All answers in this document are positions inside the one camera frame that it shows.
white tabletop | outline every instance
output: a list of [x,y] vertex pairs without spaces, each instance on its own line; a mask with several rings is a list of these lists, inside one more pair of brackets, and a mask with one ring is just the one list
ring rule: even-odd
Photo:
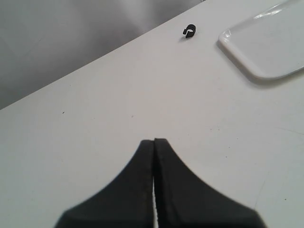
[[276,1],[205,1],[2,109],[0,227],[53,227],[154,137],[270,228],[303,227],[304,76],[249,80],[216,44]]

gray wall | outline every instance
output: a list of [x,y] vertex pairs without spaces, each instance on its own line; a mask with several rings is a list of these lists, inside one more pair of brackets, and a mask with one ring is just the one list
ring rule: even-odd
[[198,3],[0,0],[0,109]]

white tray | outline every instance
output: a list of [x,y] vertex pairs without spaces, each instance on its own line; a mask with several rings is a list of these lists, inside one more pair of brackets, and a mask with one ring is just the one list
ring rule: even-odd
[[254,76],[287,76],[304,68],[304,1],[278,4],[224,31],[218,39]]

black plastic clip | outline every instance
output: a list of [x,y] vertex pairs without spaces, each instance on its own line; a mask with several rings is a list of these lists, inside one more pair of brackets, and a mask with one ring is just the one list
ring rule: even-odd
[[195,25],[189,24],[186,29],[184,29],[183,34],[186,35],[186,38],[193,37],[196,31]]

small black object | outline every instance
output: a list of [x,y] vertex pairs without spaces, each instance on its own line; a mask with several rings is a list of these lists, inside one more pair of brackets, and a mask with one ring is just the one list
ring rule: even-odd
[[189,24],[186,29],[184,29],[183,34],[186,35],[186,38],[193,37],[196,32],[195,25]]
[[160,228],[265,228],[254,210],[199,179],[165,139],[154,140],[153,169]]
[[153,141],[144,140],[103,190],[66,211],[56,228],[153,228]]

